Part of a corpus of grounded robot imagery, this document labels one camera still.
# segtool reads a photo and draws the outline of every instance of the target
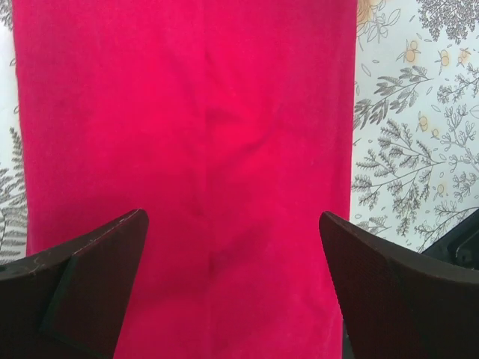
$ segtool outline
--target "floral wallpaper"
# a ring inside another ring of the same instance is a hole
[[[12,2],[0,0],[0,265],[25,256],[27,207],[12,34]]]
[[[423,251],[479,209],[479,2],[359,0],[351,221]]]

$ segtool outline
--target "leaf pattern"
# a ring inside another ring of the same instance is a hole
[[[356,36],[362,49],[361,39],[367,43],[375,40],[381,43],[381,39],[387,39],[389,29],[396,24],[401,15],[401,10],[396,9],[386,15],[386,0],[380,0],[374,4],[371,0],[358,1]]]
[[[0,20],[10,31],[13,29],[12,0],[0,0]]]
[[[0,265],[18,259],[26,246],[27,206],[23,149],[18,132],[10,128],[13,168],[0,169]]]
[[[423,251],[479,208],[479,7],[475,0],[366,2],[381,5],[376,17],[400,16],[380,41],[358,33],[356,63],[368,74],[355,78],[350,215],[373,234]],[[374,16],[360,8],[364,28]]]

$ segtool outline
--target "pink velvet cloth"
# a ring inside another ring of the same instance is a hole
[[[13,8],[28,252],[150,216],[115,358],[339,359],[317,223],[349,211],[356,3]]]

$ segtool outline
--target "yellow flower print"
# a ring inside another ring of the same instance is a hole
[[[397,56],[396,61],[402,58],[403,62],[407,61],[409,63],[413,63],[415,62],[416,55],[420,53],[421,52],[418,50],[418,42],[416,40],[411,41],[411,43],[406,40],[406,51],[401,52],[399,56]]]
[[[358,7],[356,9],[356,23],[363,25],[373,17],[373,10],[378,5],[383,5],[382,0],[358,0]]]
[[[449,54],[447,50],[442,50],[441,52],[438,51],[437,53],[439,54],[439,60],[436,60],[434,62],[441,64],[441,67],[439,68],[439,75],[441,75],[442,68],[449,65]]]
[[[422,115],[421,116],[421,112],[419,112],[419,115],[418,115],[418,126],[416,127],[416,131],[418,131],[419,129],[421,129],[422,132],[426,132],[427,131],[427,117]]]
[[[456,66],[462,66],[464,67],[464,64],[467,62],[469,59],[471,52],[468,50],[466,47],[465,49],[460,49],[460,54],[459,57],[457,58],[457,65]]]

